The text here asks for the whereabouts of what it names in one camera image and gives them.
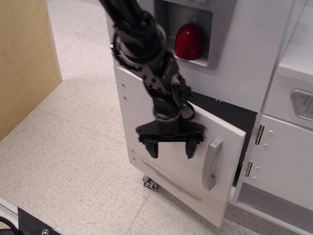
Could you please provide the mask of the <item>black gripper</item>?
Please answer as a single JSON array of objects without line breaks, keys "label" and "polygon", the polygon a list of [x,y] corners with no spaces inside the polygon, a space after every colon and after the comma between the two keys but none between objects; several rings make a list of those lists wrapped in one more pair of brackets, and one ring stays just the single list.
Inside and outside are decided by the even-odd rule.
[{"label": "black gripper", "polygon": [[204,139],[204,126],[178,118],[173,122],[160,122],[154,120],[136,128],[139,141],[143,143],[152,158],[158,158],[158,143],[185,142],[188,159],[193,158],[197,145]]}]

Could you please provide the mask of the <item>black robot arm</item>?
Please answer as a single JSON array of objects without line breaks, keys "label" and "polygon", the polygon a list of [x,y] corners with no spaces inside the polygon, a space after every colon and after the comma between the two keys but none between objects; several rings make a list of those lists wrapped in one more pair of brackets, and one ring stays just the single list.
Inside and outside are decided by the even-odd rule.
[{"label": "black robot arm", "polygon": [[188,102],[191,87],[167,49],[164,29],[135,0],[102,0],[101,4],[113,21],[115,59],[143,80],[153,100],[155,121],[136,128],[138,140],[155,159],[159,142],[184,142],[186,155],[192,158],[203,141],[204,127],[192,122],[195,114],[188,118],[181,114],[184,107],[194,111]]}]

